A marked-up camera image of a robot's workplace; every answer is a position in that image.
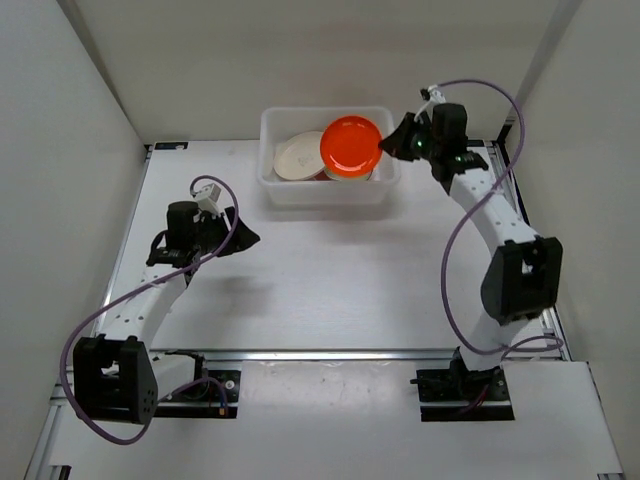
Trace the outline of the green square panda dish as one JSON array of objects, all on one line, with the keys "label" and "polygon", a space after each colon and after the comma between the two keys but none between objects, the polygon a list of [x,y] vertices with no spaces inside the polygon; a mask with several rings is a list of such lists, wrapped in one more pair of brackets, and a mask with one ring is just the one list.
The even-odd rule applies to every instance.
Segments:
[{"label": "green square panda dish", "polygon": [[324,169],[324,174],[331,180],[334,181],[342,181],[342,182],[360,182],[360,181],[368,181],[371,179],[372,175],[373,175],[373,171],[370,171],[368,173],[365,173],[363,175],[357,175],[357,176],[344,176],[344,175],[340,175],[337,174],[331,170],[329,170],[328,168]]}]

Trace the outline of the cream round bowl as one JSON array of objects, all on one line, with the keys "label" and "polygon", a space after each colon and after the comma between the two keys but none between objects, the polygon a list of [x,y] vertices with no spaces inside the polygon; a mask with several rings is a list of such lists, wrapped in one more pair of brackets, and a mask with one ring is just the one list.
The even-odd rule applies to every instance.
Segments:
[{"label": "cream round bowl", "polygon": [[320,131],[304,132],[276,146],[273,167],[286,181],[312,179],[324,169],[320,153]]}]

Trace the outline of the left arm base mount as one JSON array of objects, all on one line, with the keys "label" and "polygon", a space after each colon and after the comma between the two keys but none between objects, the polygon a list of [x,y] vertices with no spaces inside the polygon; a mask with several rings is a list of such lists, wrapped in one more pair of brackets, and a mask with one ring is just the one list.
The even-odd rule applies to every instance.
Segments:
[{"label": "left arm base mount", "polygon": [[174,350],[152,356],[158,385],[155,418],[236,419],[241,370],[203,354]]}]

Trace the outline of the translucent white plastic bin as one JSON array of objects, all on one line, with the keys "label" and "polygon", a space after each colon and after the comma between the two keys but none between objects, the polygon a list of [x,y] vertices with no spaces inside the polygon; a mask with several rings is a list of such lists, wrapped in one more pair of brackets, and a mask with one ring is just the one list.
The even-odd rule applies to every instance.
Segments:
[{"label": "translucent white plastic bin", "polygon": [[271,107],[261,115],[257,180],[273,203],[284,206],[372,205],[398,183],[399,162],[384,154],[368,180],[284,180],[275,170],[276,154],[298,134],[322,131],[333,120],[359,115],[383,135],[394,129],[389,109],[381,106]]}]

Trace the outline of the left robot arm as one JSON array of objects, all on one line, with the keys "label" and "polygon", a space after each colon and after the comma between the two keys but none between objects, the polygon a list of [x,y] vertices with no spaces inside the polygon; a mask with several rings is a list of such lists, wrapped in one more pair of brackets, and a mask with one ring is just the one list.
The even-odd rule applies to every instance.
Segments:
[{"label": "left robot arm", "polygon": [[206,395],[210,377],[197,354],[154,355],[151,344],[207,259],[246,251],[259,240],[233,206],[218,211],[195,201],[169,205],[138,288],[95,336],[80,338],[73,348],[74,398],[89,419],[144,425],[163,398]]}]

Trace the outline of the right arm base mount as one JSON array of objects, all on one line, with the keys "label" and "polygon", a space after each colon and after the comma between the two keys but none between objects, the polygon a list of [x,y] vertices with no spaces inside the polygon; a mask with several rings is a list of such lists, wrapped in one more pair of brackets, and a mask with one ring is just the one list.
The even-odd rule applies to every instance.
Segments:
[{"label": "right arm base mount", "polygon": [[449,369],[417,370],[410,384],[417,388],[423,423],[513,421],[504,371],[461,373]]}]

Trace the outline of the orange round plate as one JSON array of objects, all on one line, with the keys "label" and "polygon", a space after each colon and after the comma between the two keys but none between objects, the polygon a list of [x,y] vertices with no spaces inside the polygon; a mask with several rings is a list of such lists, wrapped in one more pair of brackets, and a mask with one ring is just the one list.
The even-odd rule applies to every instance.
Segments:
[{"label": "orange round plate", "polygon": [[325,168],[344,176],[373,171],[382,158],[382,135],[368,118],[348,115],[327,126],[320,140]]}]

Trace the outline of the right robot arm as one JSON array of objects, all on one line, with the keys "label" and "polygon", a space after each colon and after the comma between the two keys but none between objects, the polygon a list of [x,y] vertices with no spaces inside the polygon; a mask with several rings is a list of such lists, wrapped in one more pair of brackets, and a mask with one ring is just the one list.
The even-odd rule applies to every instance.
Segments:
[{"label": "right robot arm", "polygon": [[491,255],[480,287],[481,316],[460,340],[464,365],[449,375],[452,393],[470,400],[485,387],[482,371],[498,367],[524,327],[555,305],[563,247],[520,218],[488,162],[469,150],[466,126],[462,105],[441,103],[431,113],[405,114],[379,146],[398,160],[428,161],[434,179],[464,209]]}]

